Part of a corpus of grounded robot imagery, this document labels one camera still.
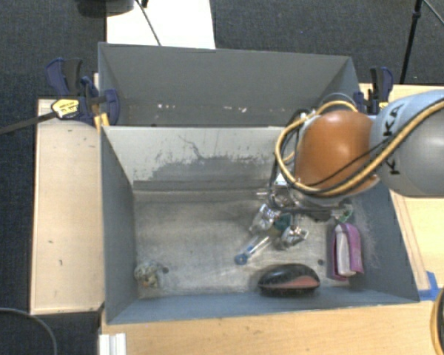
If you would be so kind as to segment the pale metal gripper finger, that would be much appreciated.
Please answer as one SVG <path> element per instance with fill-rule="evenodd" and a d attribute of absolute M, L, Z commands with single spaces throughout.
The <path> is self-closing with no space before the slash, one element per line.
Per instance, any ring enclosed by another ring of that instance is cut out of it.
<path fill-rule="evenodd" d="M 284 250 L 290 249 L 303 242 L 309 236 L 309 230 L 299 226 L 291 226 L 284 230 L 280 237 L 280 247 Z"/>
<path fill-rule="evenodd" d="M 249 227 L 249 232 L 257 234 L 268 231 L 274 222 L 280 217 L 280 211 L 264 203 L 255 214 Z"/>

